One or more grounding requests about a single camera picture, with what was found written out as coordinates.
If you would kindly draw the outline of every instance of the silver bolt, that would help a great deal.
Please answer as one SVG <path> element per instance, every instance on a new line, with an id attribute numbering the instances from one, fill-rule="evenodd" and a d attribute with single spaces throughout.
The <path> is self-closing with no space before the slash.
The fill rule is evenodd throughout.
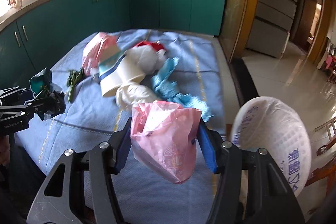
<path id="1" fill-rule="evenodd" d="M 72 149 L 65 150 L 64 155 L 65 156 L 71 156 L 74 151 Z"/>
<path id="2" fill-rule="evenodd" d="M 105 148 L 109 147 L 109 143 L 108 142 L 102 142 L 102 143 L 99 144 L 99 147 L 101 149 L 105 149 Z"/>
<path id="3" fill-rule="evenodd" d="M 232 146 L 232 143 L 229 142 L 229 141 L 224 141 L 224 142 L 222 142 L 222 146 L 224 148 L 230 148 Z"/>
<path id="4" fill-rule="evenodd" d="M 260 155 L 267 155 L 268 151 L 265 148 L 259 148 L 258 152 Z"/>

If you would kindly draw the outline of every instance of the refrigerator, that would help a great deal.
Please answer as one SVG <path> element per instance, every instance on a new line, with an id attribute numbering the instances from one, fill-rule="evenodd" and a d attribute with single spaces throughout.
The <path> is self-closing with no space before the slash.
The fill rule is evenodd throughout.
<path id="1" fill-rule="evenodd" d="M 297 0 L 258 0 L 246 47 L 273 57 L 284 51 Z"/>

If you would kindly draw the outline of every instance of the human hand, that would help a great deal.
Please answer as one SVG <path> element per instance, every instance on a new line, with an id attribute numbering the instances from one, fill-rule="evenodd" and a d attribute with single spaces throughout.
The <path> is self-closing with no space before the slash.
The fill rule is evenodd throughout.
<path id="1" fill-rule="evenodd" d="M 9 137 L 3 136 L 0 137 L 0 164 L 6 165 L 11 160 L 9 153 Z"/>

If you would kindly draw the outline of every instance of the crumpled pink plastic bag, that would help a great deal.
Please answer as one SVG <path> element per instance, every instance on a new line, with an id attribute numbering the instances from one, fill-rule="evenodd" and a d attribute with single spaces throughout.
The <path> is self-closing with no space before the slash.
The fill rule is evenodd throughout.
<path id="1" fill-rule="evenodd" d="M 172 183 L 194 172 L 195 138 L 202 111 L 176 103 L 139 103 L 132 109 L 131 142 L 136 160 Z"/>
<path id="2" fill-rule="evenodd" d="M 85 46 L 83 50 L 82 68 L 85 75 L 94 75 L 98 70 L 93 70 L 98 67 L 101 54 L 109 47 L 117 45 L 117 37 L 108 35 L 104 32 L 99 32 Z"/>

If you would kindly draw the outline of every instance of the silver handle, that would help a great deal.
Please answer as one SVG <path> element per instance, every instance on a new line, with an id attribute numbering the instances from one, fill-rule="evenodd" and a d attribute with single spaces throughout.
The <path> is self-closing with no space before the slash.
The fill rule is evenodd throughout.
<path id="1" fill-rule="evenodd" d="M 22 26 L 22 29 L 23 29 L 23 32 L 25 33 L 26 40 L 28 41 L 28 35 L 27 35 L 27 33 L 26 33 L 26 28 L 25 28 L 24 25 Z"/>
<path id="2" fill-rule="evenodd" d="M 19 38 L 17 37 L 17 33 L 15 32 L 14 35 L 15 35 L 15 37 L 16 37 L 16 42 L 17 42 L 17 44 L 19 45 L 19 47 L 21 47 Z"/>

